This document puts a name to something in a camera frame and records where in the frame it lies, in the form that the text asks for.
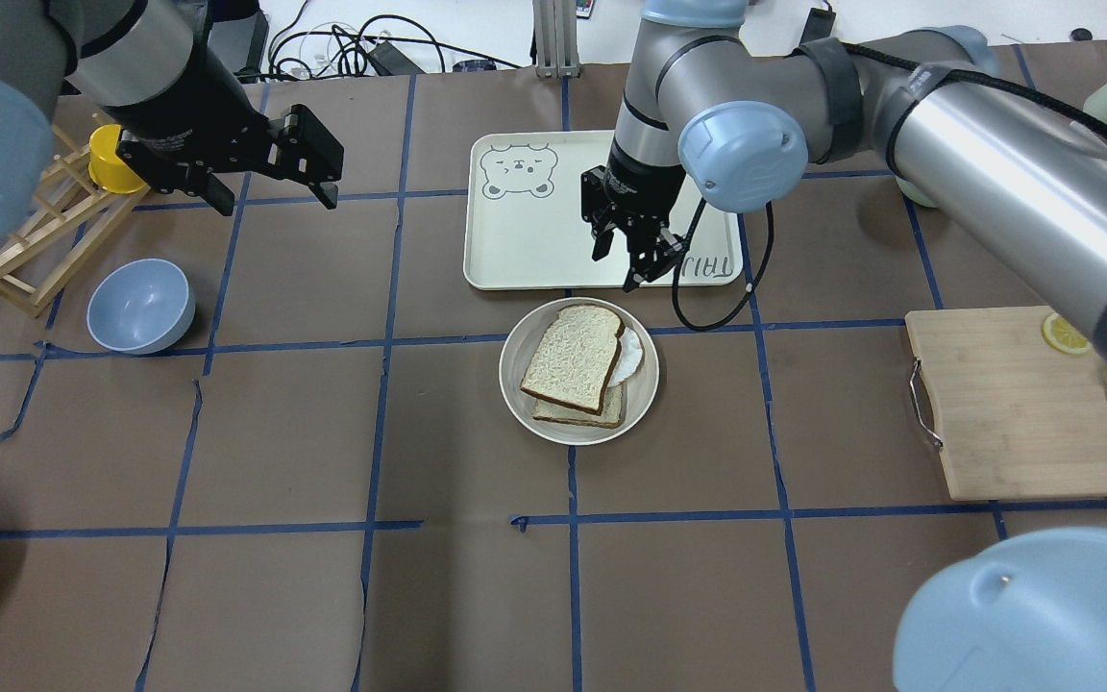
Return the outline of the bread slice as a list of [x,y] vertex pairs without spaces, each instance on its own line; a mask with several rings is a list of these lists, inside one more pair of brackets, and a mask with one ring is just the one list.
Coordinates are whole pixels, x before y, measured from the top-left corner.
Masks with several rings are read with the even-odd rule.
[[625,323],[611,309],[571,304],[557,312],[520,380],[531,397],[599,413]]
[[537,399],[534,402],[532,419],[580,426],[581,428],[620,428],[625,419],[625,407],[627,386],[619,384],[603,391],[603,407],[599,413],[590,413]]

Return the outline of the cream round plate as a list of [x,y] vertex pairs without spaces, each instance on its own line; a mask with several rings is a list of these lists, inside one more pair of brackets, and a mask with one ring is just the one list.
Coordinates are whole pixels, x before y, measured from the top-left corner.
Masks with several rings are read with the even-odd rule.
[[523,316],[498,359],[498,389],[511,415],[541,438],[599,444],[618,438],[655,402],[653,338],[623,308],[566,298]]

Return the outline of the cream bear tray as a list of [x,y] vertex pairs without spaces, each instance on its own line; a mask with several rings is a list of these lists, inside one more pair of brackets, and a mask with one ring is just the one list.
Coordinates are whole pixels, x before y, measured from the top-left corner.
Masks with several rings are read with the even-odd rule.
[[606,163],[608,130],[492,133],[469,159],[464,277],[482,290],[619,288],[627,240],[602,261],[581,218],[580,176]]

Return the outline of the fried egg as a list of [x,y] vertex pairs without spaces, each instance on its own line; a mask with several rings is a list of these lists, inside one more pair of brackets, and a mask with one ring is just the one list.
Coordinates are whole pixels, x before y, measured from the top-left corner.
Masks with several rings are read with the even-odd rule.
[[607,381],[607,388],[615,388],[623,384],[629,376],[633,376],[637,373],[638,368],[642,366],[643,358],[645,358],[645,350],[643,350],[643,342],[634,329],[624,328],[623,333],[619,338],[619,343],[621,347],[620,355],[615,366],[612,368],[609,381]]

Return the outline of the yellow mug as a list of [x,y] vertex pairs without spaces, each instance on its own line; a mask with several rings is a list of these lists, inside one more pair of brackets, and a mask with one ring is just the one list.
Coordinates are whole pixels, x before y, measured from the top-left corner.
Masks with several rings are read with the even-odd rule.
[[113,194],[133,194],[148,187],[145,180],[118,157],[117,145],[123,128],[118,124],[101,124],[89,136],[87,174],[100,188]]

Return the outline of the black power adapter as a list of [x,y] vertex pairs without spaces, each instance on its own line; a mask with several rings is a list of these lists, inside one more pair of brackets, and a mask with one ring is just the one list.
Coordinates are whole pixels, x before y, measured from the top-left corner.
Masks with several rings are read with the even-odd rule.
[[394,43],[383,40],[373,42],[364,39],[360,44],[363,48],[363,56],[366,64],[374,70],[379,76],[401,76],[426,74],[417,62],[401,52]]

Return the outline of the blue bowl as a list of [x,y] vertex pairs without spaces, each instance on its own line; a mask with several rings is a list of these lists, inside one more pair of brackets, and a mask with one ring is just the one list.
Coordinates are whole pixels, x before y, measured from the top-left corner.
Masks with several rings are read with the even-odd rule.
[[123,264],[87,301],[87,333],[105,349],[132,357],[168,349],[187,334],[196,295],[177,264],[161,258]]

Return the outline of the wooden dish rack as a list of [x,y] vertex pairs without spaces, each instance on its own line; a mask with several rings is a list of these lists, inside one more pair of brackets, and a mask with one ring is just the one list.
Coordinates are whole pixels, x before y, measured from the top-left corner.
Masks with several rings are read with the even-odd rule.
[[[68,153],[54,155],[50,161],[40,175],[25,223],[9,233],[0,246],[0,299],[31,318],[41,316],[56,301],[58,295],[151,192],[149,186],[133,194],[113,194],[100,188],[87,174],[87,144],[76,145],[59,127],[52,131]],[[70,241],[70,249],[37,285],[19,276],[25,264],[42,258],[65,240]]]

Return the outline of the wooden cutting board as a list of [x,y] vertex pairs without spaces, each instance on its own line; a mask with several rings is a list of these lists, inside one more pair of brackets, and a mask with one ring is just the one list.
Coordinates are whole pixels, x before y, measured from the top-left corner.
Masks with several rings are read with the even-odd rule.
[[906,316],[953,500],[1107,498],[1107,363],[1064,354],[1051,307]]

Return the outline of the lemon slice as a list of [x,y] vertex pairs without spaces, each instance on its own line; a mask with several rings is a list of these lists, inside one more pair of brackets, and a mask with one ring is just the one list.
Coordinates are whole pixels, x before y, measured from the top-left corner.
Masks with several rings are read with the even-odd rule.
[[1093,343],[1059,312],[1051,312],[1042,321],[1041,335],[1051,349],[1070,357],[1089,354]]

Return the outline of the aluminium frame post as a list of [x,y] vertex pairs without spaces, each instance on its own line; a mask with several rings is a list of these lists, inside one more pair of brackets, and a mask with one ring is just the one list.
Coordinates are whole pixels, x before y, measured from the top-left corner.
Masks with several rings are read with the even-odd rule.
[[577,1],[531,1],[531,4],[536,76],[580,76]]

